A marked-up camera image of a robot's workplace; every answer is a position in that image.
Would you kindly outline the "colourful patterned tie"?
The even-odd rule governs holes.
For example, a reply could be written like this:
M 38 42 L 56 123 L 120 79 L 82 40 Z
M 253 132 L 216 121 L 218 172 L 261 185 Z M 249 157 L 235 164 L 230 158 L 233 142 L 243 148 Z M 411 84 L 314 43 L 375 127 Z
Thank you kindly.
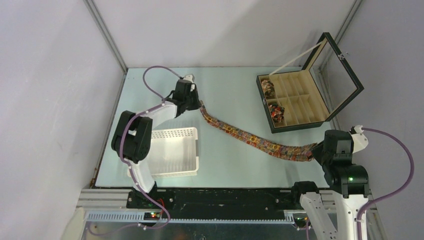
M 310 162 L 313 158 L 312 149 L 318 145 L 317 143 L 311 143 L 302 146 L 280 144 L 254 135 L 250 132 L 244 131 L 217 119 L 207 112 L 206 107 L 202 101 L 200 101 L 199 110 L 203 116 L 203 119 L 212 127 L 221 130 L 229 136 L 278 159 L 293 162 Z

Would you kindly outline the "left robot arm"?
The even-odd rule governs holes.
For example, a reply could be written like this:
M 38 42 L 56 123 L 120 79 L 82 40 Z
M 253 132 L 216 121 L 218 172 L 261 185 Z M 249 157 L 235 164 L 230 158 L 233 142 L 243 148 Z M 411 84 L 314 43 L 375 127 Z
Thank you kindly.
M 128 166 L 134 186 L 141 192 L 138 201 L 145 208 L 153 208 L 158 202 L 158 194 L 152 191 L 155 180 L 146 160 L 151 149 L 153 129 L 186 111 L 199 108 L 194 76 L 189 74 L 176 82 L 175 89 L 160 104 L 140 113 L 128 110 L 121 113 L 111 148 Z

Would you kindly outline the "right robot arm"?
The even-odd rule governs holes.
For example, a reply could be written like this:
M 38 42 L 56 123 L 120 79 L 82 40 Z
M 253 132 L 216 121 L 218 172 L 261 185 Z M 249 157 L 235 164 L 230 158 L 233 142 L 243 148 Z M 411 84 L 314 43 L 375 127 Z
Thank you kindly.
M 309 158 L 322 167 L 324 179 L 332 191 L 337 224 L 334 225 L 313 181 L 299 181 L 291 189 L 291 204 L 304 209 L 305 230 L 313 229 L 319 240 L 366 240 L 367 222 L 362 208 L 371 193 L 366 169 L 353 163 L 353 154 L 369 144 L 361 125 L 349 131 L 327 130 L 322 142 L 315 145 Z

